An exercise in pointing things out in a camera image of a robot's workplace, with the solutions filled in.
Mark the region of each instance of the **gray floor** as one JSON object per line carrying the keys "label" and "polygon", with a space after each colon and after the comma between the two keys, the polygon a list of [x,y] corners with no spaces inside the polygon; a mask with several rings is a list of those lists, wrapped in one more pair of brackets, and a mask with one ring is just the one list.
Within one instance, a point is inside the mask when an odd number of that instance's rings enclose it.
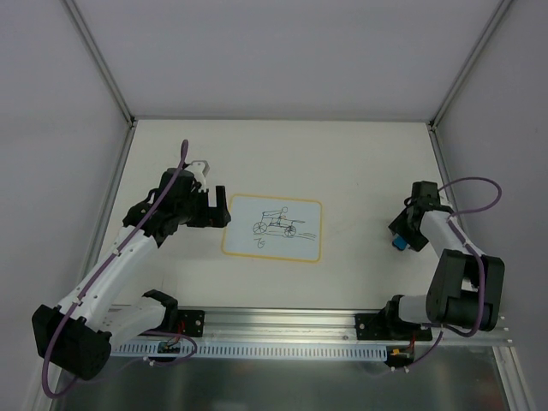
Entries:
{"label": "gray floor", "polygon": [[[127,359],[111,358],[104,375]],[[438,348],[412,369],[375,378],[384,364],[312,360],[191,360],[134,364],[79,385],[56,411],[87,410],[505,410],[490,348]]]}

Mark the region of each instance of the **drawn wheel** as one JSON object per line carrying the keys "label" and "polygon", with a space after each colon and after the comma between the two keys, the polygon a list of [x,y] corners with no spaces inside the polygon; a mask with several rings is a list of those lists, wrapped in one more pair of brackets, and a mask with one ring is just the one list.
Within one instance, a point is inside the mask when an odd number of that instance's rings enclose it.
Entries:
{"label": "drawn wheel", "polygon": [[297,234],[297,229],[293,226],[293,225],[290,225],[287,229],[285,229],[285,231],[283,232],[283,235],[285,235],[286,237],[292,237],[293,235]]}
{"label": "drawn wheel", "polygon": [[253,226],[253,233],[254,234],[263,234],[265,232],[266,232],[266,224],[265,223],[255,223],[255,225]]}

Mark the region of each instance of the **metal frame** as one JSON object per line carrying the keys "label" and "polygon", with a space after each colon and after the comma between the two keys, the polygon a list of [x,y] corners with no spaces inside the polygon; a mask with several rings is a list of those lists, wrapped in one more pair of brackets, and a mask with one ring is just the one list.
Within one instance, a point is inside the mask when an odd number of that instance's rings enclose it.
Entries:
{"label": "metal frame", "polygon": [[[90,53],[94,64],[101,74],[105,85],[116,101],[119,110],[129,125],[128,132],[122,143],[118,163],[106,194],[101,214],[94,230],[92,244],[89,247],[83,270],[80,278],[92,268],[98,259],[100,248],[106,233],[110,219],[112,206],[122,178],[123,169],[128,158],[129,149],[134,137],[136,120],[129,109],[125,98],[122,95],[110,69],[104,60],[92,33],[86,24],[76,0],[60,0],[73,22],[76,31],[82,39],[85,47]],[[473,49],[467,56],[466,61],[460,68],[444,101],[439,106],[435,117],[428,126],[428,133],[432,142],[432,149],[438,168],[444,183],[450,181],[446,169],[442,151],[439,145],[439,138],[436,134],[438,124],[450,108],[456,95],[465,85],[466,79],[472,72],[474,65],[484,52],[492,35],[500,26],[503,18],[514,0],[500,0],[489,21],[486,23],[482,33],[474,44]],[[142,116],[140,118],[162,118],[161,116]],[[447,190],[449,200],[455,204],[455,195],[452,188]],[[216,344],[249,344],[249,343],[297,343],[297,344],[336,344],[343,346],[356,346],[363,342],[357,342],[354,329],[354,315],[366,313],[371,310],[270,310],[256,308],[206,308],[206,328],[204,342],[210,341]],[[373,346],[385,346],[393,342],[365,342]],[[429,342],[417,342],[419,345],[427,346]],[[510,409],[535,409],[529,391],[522,377],[513,342],[509,338],[509,330],[504,326],[504,318],[501,317],[496,330],[491,333],[480,333],[471,340],[463,340],[451,332],[444,334],[443,345],[453,346],[491,346],[497,360],[497,367],[500,373],[503,388],[505,390]],[[34,402],[34,409],[45,409],[46,402],[43,401],[43,394],[38,394]]]}

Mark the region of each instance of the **small whiteboard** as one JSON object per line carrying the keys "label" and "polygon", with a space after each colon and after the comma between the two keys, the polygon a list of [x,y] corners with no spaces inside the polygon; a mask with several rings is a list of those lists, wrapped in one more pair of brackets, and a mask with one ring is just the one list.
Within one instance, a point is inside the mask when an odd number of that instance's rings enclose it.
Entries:
{"label": "small whiteboard", "polygon": [[321,258],[319,201],[235,194],[230,215],[223,236],[226,254],[311,263]]}

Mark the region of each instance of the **blue object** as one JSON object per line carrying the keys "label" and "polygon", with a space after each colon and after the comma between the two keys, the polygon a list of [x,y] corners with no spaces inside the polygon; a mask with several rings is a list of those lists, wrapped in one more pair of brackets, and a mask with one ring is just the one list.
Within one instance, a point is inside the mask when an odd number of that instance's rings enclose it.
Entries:
{"label": "blue object", "polygon": [[407,242],[403,240],[399,235],[397,235],[394,240],[392,240],[392,245],[400,251],[405,250],[408,246]]}

